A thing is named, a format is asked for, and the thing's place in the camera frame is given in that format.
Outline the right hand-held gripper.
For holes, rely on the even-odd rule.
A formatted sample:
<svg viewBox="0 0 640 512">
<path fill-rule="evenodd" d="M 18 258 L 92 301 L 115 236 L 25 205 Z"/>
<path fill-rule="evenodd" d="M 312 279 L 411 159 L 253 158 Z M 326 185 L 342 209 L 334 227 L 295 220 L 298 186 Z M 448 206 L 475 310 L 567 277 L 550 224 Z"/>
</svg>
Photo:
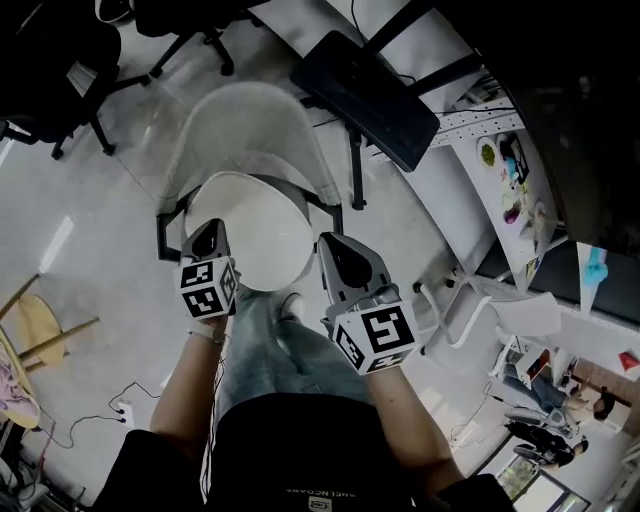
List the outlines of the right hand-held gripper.
<svg viewBox="0 0 640 512">
<path fill-rule="evenodd" d="M 329 307 L 323 320 L 331 340 L 359 374 L 401 364 L 419 345 L 412 304 L 381 256 L 346 235 L 324 232 L 317 243 Z"/>
</svg>

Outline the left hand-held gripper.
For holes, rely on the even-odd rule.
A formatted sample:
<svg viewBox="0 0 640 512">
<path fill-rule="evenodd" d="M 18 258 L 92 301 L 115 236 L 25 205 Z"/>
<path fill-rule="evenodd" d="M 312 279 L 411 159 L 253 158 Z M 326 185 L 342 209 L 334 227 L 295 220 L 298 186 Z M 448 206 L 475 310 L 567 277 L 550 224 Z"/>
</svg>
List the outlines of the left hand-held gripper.
<svg viewBox="0 0 640 512">
<path fill-rule="evenodd" d="M 174 277 L 192 319 L 235 314 L 235 260 L 221 219 L 208 221 L 186 240 Z"/>
</svg>

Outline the light grey chair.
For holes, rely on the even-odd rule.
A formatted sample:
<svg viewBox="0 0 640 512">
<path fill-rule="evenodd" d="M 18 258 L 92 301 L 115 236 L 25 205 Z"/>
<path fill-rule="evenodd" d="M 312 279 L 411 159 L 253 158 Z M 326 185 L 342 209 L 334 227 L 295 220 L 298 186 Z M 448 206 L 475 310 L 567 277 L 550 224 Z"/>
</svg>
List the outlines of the light grey chair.
<svg viewBox="0 0 640 512">
<path fill-rule="evenodd" d="M 194 202 L 196 189 L 223 170 L 304 181 L 310 188 L 301 190 L 303 198 L 344 232 L 342 197 L 302 103 L 269 83 L 236 82 L 200 100 L 178 136 L 156 211 L 160 260 L 180 260 L 166 229 Z"/>
</svg>

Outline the person's left forearm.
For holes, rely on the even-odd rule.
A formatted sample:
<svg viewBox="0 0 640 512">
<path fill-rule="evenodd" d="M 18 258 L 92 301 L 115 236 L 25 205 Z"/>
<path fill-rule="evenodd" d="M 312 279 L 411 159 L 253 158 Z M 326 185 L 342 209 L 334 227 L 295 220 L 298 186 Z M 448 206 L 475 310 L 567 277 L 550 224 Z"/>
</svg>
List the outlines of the person's left forearm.
<svg viewBox="0 0 640 512">
<path fill-rule="evenodd" d="M 201 323 L 226 328 L 227 319 L 217 317 Z M 194 462 L 202 460 L 209 437 L 214 386 L 223 346 L 189 334 L 152 414 L 150 431 Z"/>
</svg>

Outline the person's right forearm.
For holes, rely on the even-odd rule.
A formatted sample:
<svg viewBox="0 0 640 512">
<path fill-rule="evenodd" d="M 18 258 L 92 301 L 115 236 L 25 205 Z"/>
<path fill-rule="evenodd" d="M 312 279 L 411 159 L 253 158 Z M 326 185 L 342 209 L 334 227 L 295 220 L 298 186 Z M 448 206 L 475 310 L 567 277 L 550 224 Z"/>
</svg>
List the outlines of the person's right forearm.
<svg viewBox="0 0 640 512">
<path fill-rule="evenodd" d="M 449 443 L 398 366 L 366 382 L 387 443 L 419 494 L 433 497 L 464 479 Z"/>
</svg>

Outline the white office chair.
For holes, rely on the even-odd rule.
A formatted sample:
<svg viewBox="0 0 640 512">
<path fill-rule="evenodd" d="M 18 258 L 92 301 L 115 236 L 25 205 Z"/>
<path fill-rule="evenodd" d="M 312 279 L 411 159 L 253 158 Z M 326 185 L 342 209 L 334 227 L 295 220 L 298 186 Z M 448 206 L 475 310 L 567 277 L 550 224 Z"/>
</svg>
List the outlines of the white office chair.
<svg viewBox="0 0 640 512">
<path fill-rule="evenodd" d="M 435 316 L 434 331 L 440 329 L 448 346 L 453 349 L 461 348 L 468 341 L 475 323 L 486 308 L 495 311 L 497 326 L 512 337 L 545 337 L 561 330 L 561 308 L 552 293 L 545 292 L 517 300 L 498 300 L 484 293 L 480 277 L 465 273 L 452 274 L 446 279 L 445 285 L 453 290 L 453 295 L 444 310 L 439 307 L 434 293 L 425 282 L 414 282 L 412 289 L 428 301 Z M 446 314 L 466 285 L 470 286 L 480 299 L 461 334 L 454 338 L 446 323 Z"/>
</svg>

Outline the black office chair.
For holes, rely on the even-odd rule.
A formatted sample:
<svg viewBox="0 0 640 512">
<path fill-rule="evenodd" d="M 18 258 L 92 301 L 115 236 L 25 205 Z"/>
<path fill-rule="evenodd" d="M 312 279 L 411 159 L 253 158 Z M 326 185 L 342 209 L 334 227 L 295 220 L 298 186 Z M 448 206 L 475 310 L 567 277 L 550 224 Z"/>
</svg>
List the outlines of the black office chair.
<svg viewBox="0 0 640 512">
<path fill-rule="evenodd" d="M 221 42 L 222 31 L 231 23 L 250 20 L 261 22 L 250 9 L 270 0 L 131 0 L 136 30 L 149 38 L 174 34 L 177 39 L 169 46 L 149 72 L 158 78 L 163 66 L 197 33 L 205 36 L 204 44 L 212 46 L 222 60 L 220 73 L 234 73 L 234 61 Z"/>
<path fill-rule="evenodd" d="M 98 19 L 94 0 L 0 0 L 0 141 L 62 145 L 89 125 L 103 152 L 110 143 L 98 120 L 107 97 L 148 75 L 119 78 L 121 36 Z"/>
</svg>

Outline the white wrist band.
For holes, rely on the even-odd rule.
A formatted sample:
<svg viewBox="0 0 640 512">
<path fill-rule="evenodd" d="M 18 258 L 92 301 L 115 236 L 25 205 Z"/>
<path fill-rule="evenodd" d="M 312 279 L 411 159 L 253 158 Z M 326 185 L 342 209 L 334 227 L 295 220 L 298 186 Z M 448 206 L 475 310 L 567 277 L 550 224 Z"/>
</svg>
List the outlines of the white wrist band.
<svg viewBox="0 0 640 512">
<path fill-rule="evenodd" d="M 223 346 L 226 340 L 225 330 L 225 327 L 196 321 L 191 323 L 188 333 L 190 335 L 202 336 L 209 339 L 215 345 Z"/>
</svg>

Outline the person's grey jeans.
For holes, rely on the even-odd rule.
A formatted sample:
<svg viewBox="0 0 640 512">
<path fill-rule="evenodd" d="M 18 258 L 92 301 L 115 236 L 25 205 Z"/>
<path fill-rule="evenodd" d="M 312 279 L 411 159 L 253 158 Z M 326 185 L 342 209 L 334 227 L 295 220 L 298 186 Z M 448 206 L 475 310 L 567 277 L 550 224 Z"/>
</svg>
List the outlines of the person's grey jeans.
<svg viewBox="0 0 640 512">
<path fill-rule="evenodd" d="M 363 377 L 326 336 L 291 313 L 280 316 L 267 293 L 240 289 L 236 296 L 225 369 L 215 413 L 268 394 L 323 394 L 370 404 Z"/>
</svg>

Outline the person's black t-shirt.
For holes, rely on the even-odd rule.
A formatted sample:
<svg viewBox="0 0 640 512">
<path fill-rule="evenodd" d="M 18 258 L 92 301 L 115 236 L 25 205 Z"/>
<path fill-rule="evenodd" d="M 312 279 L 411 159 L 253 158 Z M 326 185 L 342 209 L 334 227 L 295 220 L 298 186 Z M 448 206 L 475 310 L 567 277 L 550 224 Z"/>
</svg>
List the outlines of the person's black t-shirt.
<svg viewBox="0 0 640 512">
<path fill-rule="evenodd" d="M 419 502 L 375 409 L 344 397 L 270 394 L 220 420 L 211 483 L 168 440 L 127 434 L 92 512 L 515 512 L 491 475 Z"/>
</svg>

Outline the white metal shelf unit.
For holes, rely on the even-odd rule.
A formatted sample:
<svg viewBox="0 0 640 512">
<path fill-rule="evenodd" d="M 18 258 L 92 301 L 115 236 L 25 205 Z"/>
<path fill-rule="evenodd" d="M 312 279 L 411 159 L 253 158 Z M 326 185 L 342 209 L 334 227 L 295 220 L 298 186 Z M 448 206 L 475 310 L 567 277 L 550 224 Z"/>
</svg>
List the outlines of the white metal shelf unit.
<svg viewBox="0 0 640 512">
<path fill-rule="evenodd" d="M 359 41 L 357 30 L 366 26 L 365 16 L 352 18 L 350 0 L 269 0 L 253 13 L 300 56 L 309 53 L 331 31 Z M 426 30 L 426 45 L 442 57 L 419 54 L 418 27 Z M 428 74 L 462 55 L 462 44 L 440 16 L 427 15 L 417 27 L 401 35 L 394 49 L 385 52 L 392 66 L 407 78 Z M 472 184 L 466 168 L 450 145 L 432 147 L 406 181 L 429 212 L 452 253 L 466 273 L 515 281 L 508 258 L 490 215 Z M 600 284 L 591 314 L 640 325 L 640 261 L 611 253 L 606 258 L 608 278 Z M 543 259 L 533 284 L 534 291 L 550 291 L 557 298 L 579 302 L 578 250 L 564 242 Z"/>
</svg>

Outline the wooden stool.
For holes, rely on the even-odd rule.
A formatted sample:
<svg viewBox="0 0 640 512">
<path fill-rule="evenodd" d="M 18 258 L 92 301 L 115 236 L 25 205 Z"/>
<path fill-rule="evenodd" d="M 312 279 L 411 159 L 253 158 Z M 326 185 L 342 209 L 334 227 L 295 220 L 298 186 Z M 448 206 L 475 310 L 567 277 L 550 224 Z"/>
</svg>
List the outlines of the wooden stool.
<svg viewBox="0 0 640 512">
<path fill-rule="evenodd" d="M 39 295 L 28 293 L 39 278 L 38 273 L 34 274 L 0 306 L 0 328 L 4 317 L 17 308 L 20 340 L 26 347 L 17 357 L 27 373 L 59 365 L 68 355 L 66 341 L 100 321 L 94 317 L 63 330 L 49 304 Z"/>
</svg>

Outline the white plate with greens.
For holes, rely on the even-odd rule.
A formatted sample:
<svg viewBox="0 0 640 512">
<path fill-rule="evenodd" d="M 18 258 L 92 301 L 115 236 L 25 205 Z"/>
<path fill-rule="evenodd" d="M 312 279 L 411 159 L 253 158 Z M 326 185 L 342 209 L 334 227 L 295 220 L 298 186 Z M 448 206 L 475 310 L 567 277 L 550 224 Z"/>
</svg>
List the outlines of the white plate with greens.
<svg viewBox="0 0 640 512">
<path fill-rule="evenodd" d="M 485 168 L 495 169 L 502 162 L 499 149 L 491 138 L 479 138 L 476 149 L 478 160 Z"/>
</svg>

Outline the pink cloth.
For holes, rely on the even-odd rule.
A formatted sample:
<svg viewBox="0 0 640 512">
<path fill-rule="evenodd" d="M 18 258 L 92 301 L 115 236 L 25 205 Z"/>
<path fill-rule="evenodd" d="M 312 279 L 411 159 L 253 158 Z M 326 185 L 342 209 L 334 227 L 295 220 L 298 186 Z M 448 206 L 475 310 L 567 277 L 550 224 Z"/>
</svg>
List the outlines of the pink cloth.
<svg viewBox="0 0 640 512">
<path fill-rule="evenodd" d="M 19 383 L 15 365 L 0 346 L 0 410 L 35 417 L 37 407 L 33 397 Z"/>
</svg>

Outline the black tray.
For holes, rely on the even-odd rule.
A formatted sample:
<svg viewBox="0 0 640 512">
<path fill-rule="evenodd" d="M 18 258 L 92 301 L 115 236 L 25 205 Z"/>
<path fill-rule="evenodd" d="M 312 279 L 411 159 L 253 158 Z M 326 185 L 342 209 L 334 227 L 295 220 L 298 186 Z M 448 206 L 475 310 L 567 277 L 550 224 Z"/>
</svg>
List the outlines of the black tray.
<svg viewBox="0 0 640 512">
<path fill-rule="evenodd" d="M 529 168 L 519 138 L 515 134 L 501 136 L 497 145 L 510 183 L 523 185 L 528 177 Z"/>
</svg>

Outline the light blue cloth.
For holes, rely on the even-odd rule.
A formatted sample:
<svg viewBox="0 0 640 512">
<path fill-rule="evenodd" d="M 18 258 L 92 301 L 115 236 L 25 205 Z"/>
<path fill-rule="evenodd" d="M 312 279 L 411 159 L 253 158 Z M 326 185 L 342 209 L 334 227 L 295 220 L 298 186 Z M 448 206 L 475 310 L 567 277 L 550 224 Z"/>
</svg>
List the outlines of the light blue cloth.
<svg viewBox="0 0 640 512">
<path fill-rule="evenodd" d="M 606 264 L 607 251 L 601 248 L 592 247 L 587 260 L 583 283 L 588 287 L 598 286 L 608 277 L 608 266 Z"/>
</svg>

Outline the black screen stand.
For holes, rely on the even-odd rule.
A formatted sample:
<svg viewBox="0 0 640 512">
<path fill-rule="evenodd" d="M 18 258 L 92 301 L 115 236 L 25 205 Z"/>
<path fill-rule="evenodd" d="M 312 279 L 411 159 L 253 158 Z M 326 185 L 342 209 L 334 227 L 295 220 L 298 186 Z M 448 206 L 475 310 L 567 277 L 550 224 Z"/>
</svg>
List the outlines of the black screen stand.
<svg viewBox="0 0 640 512">
<path fill-rule="evenodd" d="M 361 45 L 339 31 L 329 32 L 293 70 L 290 79 L 307 96 L 307 108 L 324 109 L 347 130 L 352 160 L 352 208 L 366 205 L 361 164 L 362 140 L 373 143 L 400 170 L 413 172 L 433 141 L 440 121 L 420 97 L 483 68 L 472 53 L 405 84 L 379 57 L 380 51 L 435 6 L 410 0 Z"/>
</svg>

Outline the large black screen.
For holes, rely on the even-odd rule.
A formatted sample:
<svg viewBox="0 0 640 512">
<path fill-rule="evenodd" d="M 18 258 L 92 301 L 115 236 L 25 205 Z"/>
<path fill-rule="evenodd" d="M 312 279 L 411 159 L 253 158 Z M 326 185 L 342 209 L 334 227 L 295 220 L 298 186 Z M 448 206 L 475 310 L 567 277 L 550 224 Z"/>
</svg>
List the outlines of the large black screen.
<svg viewBox="0 0 640 512">
<path fill-rule="evenodd" d="M 571 239 L 640 260 L 640 0 L 436 0 L 501 83 Z"/>
</svg>

